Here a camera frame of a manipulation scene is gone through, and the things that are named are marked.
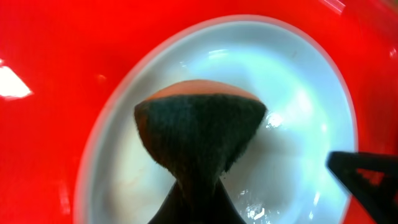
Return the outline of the green and orange sponge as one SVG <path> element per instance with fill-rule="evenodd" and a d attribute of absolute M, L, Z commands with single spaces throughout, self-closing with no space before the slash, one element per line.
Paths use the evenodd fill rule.
<path fill-rule="evenodd" d="M 253 138 L 267 108 L 221 82 L 189 80 L 159 90 L 134 108 L 144 147 L 189 194 L 210 194 Z"/>

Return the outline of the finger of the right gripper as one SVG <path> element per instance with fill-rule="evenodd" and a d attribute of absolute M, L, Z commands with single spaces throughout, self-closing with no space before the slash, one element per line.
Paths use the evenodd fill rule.
<path fill-rule="evenodd" d="M 329 153 L 327 167 L 376 223 L 397 223 L 397 156 Z"/>

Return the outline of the light blue plate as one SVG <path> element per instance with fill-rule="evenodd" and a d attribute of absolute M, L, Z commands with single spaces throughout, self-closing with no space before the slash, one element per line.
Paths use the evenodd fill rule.
<path fill-rule="evenodd" d="M 167 39 L 122 80 L 90 134 L 76 182 L 74 223 L 147 223 L 174 178 L 142 146 L 134 107 L 169 85 L 205 79 L 268 108 L 222 182 L 245 223 L 339 223 L 348 191 L 326 166 L 354 152 L 349 91 L 329 55 L 300 29 L 264 16 L 210 19 Z"/>

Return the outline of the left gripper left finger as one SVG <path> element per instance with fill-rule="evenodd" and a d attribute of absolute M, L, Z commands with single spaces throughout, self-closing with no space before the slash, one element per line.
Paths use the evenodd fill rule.
<path fill-rule="evenodd" d="M 187 204 L 182 191 L 175 181 L 157 213 L 148 224 L 186 224 Z"/>

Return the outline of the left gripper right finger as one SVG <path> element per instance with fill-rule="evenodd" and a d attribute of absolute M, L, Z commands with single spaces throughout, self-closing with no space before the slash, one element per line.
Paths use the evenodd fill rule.
<path fill-rule="evenodd" d="M 211 201 L 211 224 L 246 224 L 219 179 Z"/>

